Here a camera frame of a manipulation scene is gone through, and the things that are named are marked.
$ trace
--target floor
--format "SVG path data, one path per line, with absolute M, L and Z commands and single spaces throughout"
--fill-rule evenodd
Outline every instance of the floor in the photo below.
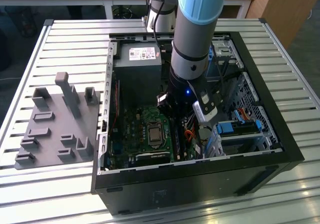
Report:
M 24 73 L 43 22 L 47 18 L 70 19 L 68 9 L 65 6 L 32 7 L 32 13 L 38 27 L 38 33 L 32 38 L 22 38 L 3 9 L 3 7 L 0 7 L 0 29 L 8 38 L 8 47 L 12 57 L 12 65 L 6 70 L 0 71 L 0 125 L 5 118 L 11 100 L 19 85 L 19 78 L 22 77 Z M 137 15 L 143 15 L 145 9 L 138 10 L 136 7 L 133 7 L 133 11 Z M 83 19 L 105 18 L 105 12 L 102 6 L 83 6 L 82 15 Z M 306 20 L 305 24 L 288 49 L 289 55 L 295 61 L 296 65 L 318 96 L 320 96 L 319 47 L 320 0 L 318 0 L 312 10 L 312 17 L 309 20 Z

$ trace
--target metal case frame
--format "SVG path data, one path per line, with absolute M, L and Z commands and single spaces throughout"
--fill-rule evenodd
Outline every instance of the metal case frame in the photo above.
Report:
M 173 33 L 157 35 L 160 41 L 173 38 Z M 195 164 L 189 165 L 171 164 L 157 169 L 124 170 L 106 175 L 105 171 L 98 169 L 99 157 L 102 150 L 107 148 L 109 109 L 106 108 L 102 116 L 106 131 L 101 133 L 99 146 L 96 147 L 91 192 L 100 196 L 112 215 L 253 193 L 277 174 L 291 170 L 304 160 L 240 34 L 215 32 L 214 35 L 227 35 L 233 41 L 259 97 L 259 105 L 264 108 L 278 137 L 280 144 L 277 148 L 282 147 L 284 151 L 215 161 L 198 160 Z M 105 106 L 108 106 L 106 99 L 110 96 L 110 75 L 117 41 L 147 41 L 148 38 L 153 38 L 153 35 L 150 33 L 110 34 Z

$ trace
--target metal workbench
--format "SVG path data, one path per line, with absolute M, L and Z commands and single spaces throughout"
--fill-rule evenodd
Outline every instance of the metal workbench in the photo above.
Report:
M 319 99 L 267 24 L 257 19 L 221 19 L 216 30 L 240 32 L 301 148 L 304 163 L 252 195 L 116 217 L 99 196 L 90 194 L 92 162 L 15 170 L 35 87 L 60 92 L 54 86 L 55 74 L 66 71 L 78 92 L 93 86 L 103 96 L 108 33 L 145 32 L 140 20 L 57 20 L 43 27 L 0 129 L 0 223 L 320 222 Z

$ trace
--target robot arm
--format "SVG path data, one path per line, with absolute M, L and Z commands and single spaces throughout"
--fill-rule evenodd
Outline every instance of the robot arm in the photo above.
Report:
M 208 66 L 208 52 L 224 0 L 157 1 L 178 1 L 170 71 L 170 84 L 175 89 L 172 94 L 179 96 L 190 88 L 196 97 L 193 109 L 198 121 L 209 122 L 217 109 L 203 73 Z

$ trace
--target aluminum extrusion table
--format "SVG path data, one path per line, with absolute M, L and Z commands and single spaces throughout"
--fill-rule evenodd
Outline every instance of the aluminum extrusion table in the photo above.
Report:
M 304 163 L 252 195 L 115 217 L 99 196 L 90 194 L 92 162 L 15 170 L 35 87 L 60 92 L 54 78 L 56 72 L 65 71 L 78 92 L 90 85 L 103 96 L 108 33 L 145 32 L 141 20 L 56 20 L 45 23 L 0 129 L 0 223 L 319 222 L 319 99 L 267 24 L 257 19 L 220 19 L 216 30 L 240 32 L 301 148 Z

